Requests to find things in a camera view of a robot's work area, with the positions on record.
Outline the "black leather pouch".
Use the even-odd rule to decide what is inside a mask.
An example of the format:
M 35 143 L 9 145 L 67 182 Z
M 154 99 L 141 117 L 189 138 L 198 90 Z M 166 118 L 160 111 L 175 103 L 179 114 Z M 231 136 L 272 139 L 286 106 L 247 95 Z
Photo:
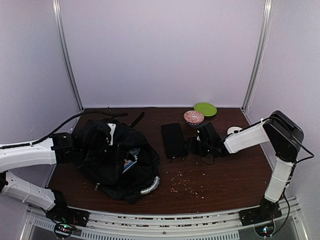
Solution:
M 161 134 L 168 159 L 182 158 L 188 155 L 183 131 L 178 122 L 162 125 Z

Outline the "grey plastic bag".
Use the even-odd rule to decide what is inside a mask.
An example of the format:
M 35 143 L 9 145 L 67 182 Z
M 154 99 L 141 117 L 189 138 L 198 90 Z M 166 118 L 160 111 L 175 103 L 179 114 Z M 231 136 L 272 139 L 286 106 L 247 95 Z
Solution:
M 135 162 L 138 160 L 138 154 L 140 153 L 140 148 L 131 148 L 125 155 L 126 160 Z

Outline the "purple dog reader book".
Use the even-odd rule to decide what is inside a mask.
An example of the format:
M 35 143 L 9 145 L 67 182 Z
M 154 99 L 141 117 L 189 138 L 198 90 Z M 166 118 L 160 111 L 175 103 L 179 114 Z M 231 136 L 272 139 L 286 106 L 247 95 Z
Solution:
M 126 171 L 128 171 L 136 163 L 137 163 L 137 161 L 132 161 L 132 160 L 125 161 L 125 163 L 123 165 L 122 174 L 124 174 Z

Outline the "black student backpack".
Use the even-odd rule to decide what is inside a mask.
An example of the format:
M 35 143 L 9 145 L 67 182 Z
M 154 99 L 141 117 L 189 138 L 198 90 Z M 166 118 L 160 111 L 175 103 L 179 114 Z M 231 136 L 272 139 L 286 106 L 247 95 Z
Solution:
M 84 129 L 94 121 L 116 124 L 113 145 L 99 144 L 84 163 L 76 166 L 99 190 L 115 200 L 125 200 L 130 204 L 155 190 L 160 183 L 160 156 L 135 128 L 144 115 L 142 112 L 129 125 L 112 118 L 89 119 L 76 134 L 77 138 L 84 136 Z M 122 174 L 124 163 L 128 161 L 126 153 L 133 148 L 140 148 L 137 163 Z

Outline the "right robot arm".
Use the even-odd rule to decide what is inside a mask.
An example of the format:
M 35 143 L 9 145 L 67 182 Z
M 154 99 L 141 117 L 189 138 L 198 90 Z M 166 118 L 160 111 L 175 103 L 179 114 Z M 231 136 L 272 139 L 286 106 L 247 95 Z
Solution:
M 276 110 L 269 117 L 225 137 L 220 137 L 211 122 L 200 125 L 196 133 L 196 137 L 188 137 L 184 148 L 188 153 L 201 157 L 224 158 L 256 146 L 272 146 L 276 163 L 262 198 L 265 203 L 256 210 L 259 220 L 268 220 L 276 212 L 274 204 L 291 181 L 305 138 L 304 131 L 283 112 Z

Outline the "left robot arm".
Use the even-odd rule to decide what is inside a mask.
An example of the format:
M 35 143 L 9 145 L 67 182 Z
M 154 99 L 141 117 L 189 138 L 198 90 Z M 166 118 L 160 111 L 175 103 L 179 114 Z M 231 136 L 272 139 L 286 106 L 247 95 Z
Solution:
M 52 212 L 61 222 L 72 218 L 64 194 L 34 185 L 12 173 L 12 169 L 35 165 L 81 165 L 99 144 L 111 146 L 114 143 L 116 124 L 97 121 L 83 130 L 84 135 L 76 137 L 62 132 L 51 134 L 43 140 L 21 142 L 0 147 L 0 193 Z

